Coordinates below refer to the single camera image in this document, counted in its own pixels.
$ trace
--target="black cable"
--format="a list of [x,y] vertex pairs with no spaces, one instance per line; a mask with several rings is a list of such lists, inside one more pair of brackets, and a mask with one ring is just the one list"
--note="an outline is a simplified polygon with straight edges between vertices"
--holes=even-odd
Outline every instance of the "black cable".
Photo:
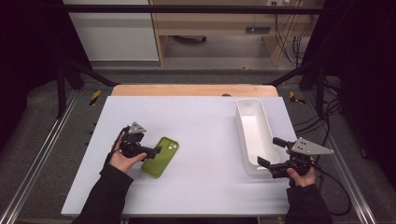
[[287,52],[286,52],[286,48],[285,48],[286,40],[285,40],[285,42],[282,40],[282,35],[280,34],[279,29],[277,27],[277,14],[274,14],[274,17],[275,17],[275,40],[276,40],[276,43],[280,46],[280,48],[283,51],[283,53],[285,55],[288,55]]
[[[329,109],[329,111],[326,111],[325,112],[325,114],[324,114],[324,118],[327,118],[327,117],[329,117],[330,115],[332,115],[334,112],[336,112],[339,108],[336,108],[335,110],[332,110],[334,107],[337,107],[337,106],[339,106],[340,104],[336,104],[336,105],[333,105],[330,109]],[[301,130],[297,130],[297,131],[295,131],[297,134],[301,134],[301,132],[303,132],[303,131],[306,131],[306,130],[308,130],[308,129],[310,129],[310,128],[312,128],[314,125],[316,125],[317,123],[319,123],[319,122],[321,122],[321,121],[323,121],[323,119],[317,119],[315,122],[313,122],[312,124],[310,124],[310,125],[308,125],[307,127],[305,127],[305,128],[302,128]]]
[[[333,113],[335,113],[336,111],[338,111],[340,108],[341,108],[341,106],[339,106],[338,108],[334,109],[333,111],[331,111],[331,112],[329,113],[328,116],[332,115]],[[320,123],[318,126],[315,126],[314,128],[312,128],[315,124],[317,124],[317,123],[320,122],[320,121],[321,121],[321,123]],[[323,126],[323,124],[325,124],[325,123],[326,123],[326,119],[318,119],[318,120],[315,121],[313,124],[309,125],[308,127],[304,128],[303,130],[297,131],[296,133],[299,134],[299,135],[302,135],[302,134],[305,134],[305,133],[311,133],[311,132],[313,132],[314,130],[316,130],[316,129],[320,128],[321,126]]]
[[328,176],[329,178],[331,178],[335,183],[337,183],[337,184],[341,187],[341,189],[342,189],[342,190],[344,191],[344,193],[346,194],[346,198],[347,198],[347,201],[348,201],[348,206],[347,206],[346,211],[344,211],[344,212],[342,212],[342,213],[330,212],[330,214],[332,214],[332,215],[334,215],[334,216],[339,216],[339,217],[348,214],[348,213],[350,212],[350,210],[352,209],[352,201],[351,201],[351,199],[350,199],[349,193],[347,192],[347,189],[344,187],[344,185],[343,185],[340,181],[338,181],[334,176],[330,175],[329,173],[323,171],[323,170],[320,168],[320,166],[318,166],[317,164],[313,163],[312,166],[313,166],[315,169],[321,171],[323,174],[325,174],[325,175]]
[[[338,100],[338,99],[331,100],[331,101],[328,103],[328,106],[331,105],[333,102],[335,102],[335,101],[337,101],[337,100]],[[326,111],[326,113],[324,114],[324,116],[327,116],[327,114],[332,113],[333,111],[331,111],[331,110],[332,110],[334,107],[338,106],[338,105],[340,105],[340,104],[338,103],[338,104],[333,105],[332,107],[330,107],[329,110]],[[305,124],[305,123],[311,121],[312,119],[314,119],[314,118],[316,118],[316,117],[318,117],[318,115],[315,115],[314,117],[312,117],[312,118],[309,119],[309,120],[306,120],[306,121],[303,121],[303,122],[300,122],[300,123],[293,124],[293,127],[296,127],[296,126],[298,126],[298,125]]]

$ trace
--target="green phone case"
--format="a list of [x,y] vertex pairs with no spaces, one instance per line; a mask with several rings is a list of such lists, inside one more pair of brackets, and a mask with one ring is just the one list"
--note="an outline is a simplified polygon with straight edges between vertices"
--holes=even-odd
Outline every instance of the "green phone case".
[[158,178],[163,174],[163,171],[178,149],[178,142],[167,137],[162,137],[157,144],[158,146],[163,148],[155,156],[154,160],[146,160],[142,164],[143,172],[154,178]]

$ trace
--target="white plastic container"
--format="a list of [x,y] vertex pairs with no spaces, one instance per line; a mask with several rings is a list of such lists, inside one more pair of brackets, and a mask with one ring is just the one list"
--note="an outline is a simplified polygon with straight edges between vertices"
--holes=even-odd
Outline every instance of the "white plastic container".
[[249,175],[269,176],[269,171],[257,163],[257,158],[262,157],[271,164],[279,163],[280,158],[272,143],[273,135],[262,101],[238,100],[235,119],[246,172]]

